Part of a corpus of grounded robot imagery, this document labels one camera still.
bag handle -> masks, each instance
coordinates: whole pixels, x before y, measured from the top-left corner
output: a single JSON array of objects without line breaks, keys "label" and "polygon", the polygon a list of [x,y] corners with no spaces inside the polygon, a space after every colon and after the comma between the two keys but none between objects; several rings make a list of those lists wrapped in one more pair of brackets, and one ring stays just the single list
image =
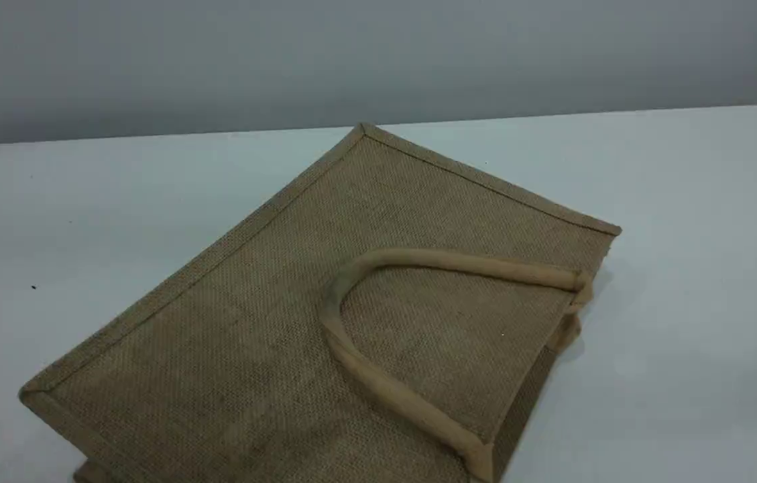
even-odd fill
[{"label": "bag handle", "polygon": [[480,441],[472,431],[465,429],[403,382],[370,362],[345,333],[341,317],[341,305],[345,295],[357,282],[382,266],[424,266],[576,292],[567,309],[567,316],[574,321],[577,320],[578,310],[592,299],[593,284],[590,275],[583,271],[438,250],[385,248],[367,252],[349,262],[339,270],[327,287],[319,318],[333,357],[384,406],[455,449],[464,459],[467,471],[471,475],[491,482],[491,449],[494,444]]}]

gray wall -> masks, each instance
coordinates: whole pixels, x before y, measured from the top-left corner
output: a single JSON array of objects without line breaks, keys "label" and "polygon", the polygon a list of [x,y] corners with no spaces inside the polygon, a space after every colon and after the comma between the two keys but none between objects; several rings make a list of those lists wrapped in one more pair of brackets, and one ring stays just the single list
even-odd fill
[{"label": "gray wall", "polygon": [[0,142],[757,103],[757,0],[0,0]]}]

stitched seam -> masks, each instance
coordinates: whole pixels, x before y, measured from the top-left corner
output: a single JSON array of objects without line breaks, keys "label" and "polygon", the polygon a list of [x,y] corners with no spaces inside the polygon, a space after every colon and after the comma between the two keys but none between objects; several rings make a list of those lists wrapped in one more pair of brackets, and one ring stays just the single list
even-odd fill
[{"label": "stitched seam", "polygon": [[[390,132],[388,132],[388,134],[390,134],[391,136],[393,136],[394,138],[396,138],[396,135],[394,135],[394,134],[392,134],[392,133],[390,133]],[[422,157],[420,157],[420,156],[417,156],[417,155],[413,154],[412,152],[410,152],[410,151],[408,151],[408,150],[405,150],[405,149],[403,149],[403,148],[400,148],[400,147],[397,147],[397,146],[392,146],[391,144],[387,144],[387,143],[385,143],[385,141],[379,140],[378,138],[373,138],[373,137],[372,137],[372,136],[371,136],[371,135],[369,134],[369,132],[366,132],[366,133],[365,133],[365,134],[364,134],[363,136],[364,136],[365,138],[369,138],[370,140],[373,140],[373,141],[375,141],[376,143],[382,144],[383,146],[387,146],[387,147],[389,147],[389,148],[390,148],[391,150],[396,150],[396,151],[399,151],[400,153],[403,153],[403,154],[405,154],[405,155],[407,155],[407,156],[411,156],[411,157],[412,157],[412,158],[414,158],[414,159],[417,159],[417,160],[419,160],[419,161],[425,162],[425,163],[429,164],[430,166],[433,166],[433,167],[435,167],[435,168],[438,168],[438,169],[440,169],[440,170],[442,170],[442,171],[446,171],[447,173],[455,174],[456,176],[458,176],[458,177],[460,177],[460,178],[464,178],[465,180],[467,180],[467,181],[470,181],[470,182],[472,182],[473,184],[476,184],[477,186],[481,186],[481,187],[483,187],[484,189],[487,189],[487,190],[489,190],[489,191],[491,191],[491,192],[493,192],[493,193],[497,193],[497,195],[501,195],[501,196],[504,196],[504,198],[509,198],[509,199],[511,199],[511,201],[515,201],[515,202],[516,202],[516,203],[518,203],[519,205],[524,205],[524,206],[526,206],[526,207],[528,207],[528,208],[532,208],[532,209],[534,209],[534,210],[537,210],[538,212],[540,212],[540,213],[543,213],[543,214],[546,214],[546,215],[548,215],[549,217],[554,217],[554,218],[557,218],[558,220],[560,220],[560,221],[562,221],[562,222],[565,222],[565,223],[569,223],[569,224],[573,224],[574,226],[577,226],[577,227],[581,227],[581,228],[584,228],[584,229],[592,229],[593,231],[596,231],[596,232],[599,232],[599,233],[604,233],[605,235],[616,236],[616,235],[614,235],[614,233],[611,233],[611,232],[608,232],[608,231],[605,231],[605,230],[602,230],[602,229],[598,229],[598,228],[595,228],[595,227],[592,227],[592,226],[588,226],[588,225],[586,225],[586,224],[583,224],[583,223],[578,223],[578,222],[573,222],[573,221],[571,221],[571,220],[567,220],[566,218],[560,217],[559,215],[555,215],[554,213],[550,213],[550,212],[548,212],[548,211],[545,211],[545,210],[541,209],[541,208],[540,208],[540,207],[538,207],[538,206],[534,206],[534,205],[531,205],[531,204],[530,204],[529,202],[526,202],[526,201],[521,201],[520,199],[517,199],[516,197],[514,197],[514,196],[510,195],[509,193],[504,193],[503,191],[501,191],[501,190],[499,190],[499,189],[496,189],[496,188],[495,188],[494,186],[489,186],[488,184],[482,183],[482,181],[473,180],[472,178],[470,178],[470,177],[468,177],[468,176],[466,176],[466,175],[464,175],[464,174],[461,174],[461,173],[456,173],[456,172],[455,172],[454,170],[452,170],[452,169],[450,169],[450,168],[447,168],[447,167],[445,167],[445,166],[441,166],[441,165],[439,165],[439,164],[436,164],[436,163],[434,163],[434,162],[431,162],[430,160],[428,160],[428,159],[424,159],[424,158],[422,158]],[[442,156],[442,157],[443,157],[444,159],[448,160],[449,162],[452,162],[452,163],[458,163],[458,161],[455,161],[455,160],[453,160],[453,159],[450,159],[450,158],[448,158],[448,157],[446,157],[446,156]]]}]

burlap bag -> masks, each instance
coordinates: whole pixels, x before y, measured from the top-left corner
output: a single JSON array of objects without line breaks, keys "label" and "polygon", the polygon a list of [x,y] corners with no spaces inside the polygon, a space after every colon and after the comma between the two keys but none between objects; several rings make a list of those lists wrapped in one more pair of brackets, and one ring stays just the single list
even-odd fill
[{"label": "burlap bag", "polygon": [[20,398],[88,483],[498,481],[619,233],[359,125]]}]

jute bag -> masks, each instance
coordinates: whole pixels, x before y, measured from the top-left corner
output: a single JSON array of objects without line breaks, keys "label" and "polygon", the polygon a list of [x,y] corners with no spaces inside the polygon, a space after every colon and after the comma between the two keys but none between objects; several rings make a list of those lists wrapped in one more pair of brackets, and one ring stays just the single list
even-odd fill
[{"label": "jute bag", "polygon": [[498,481],[619,233],[359,125],[20,398],[87,483]]}]

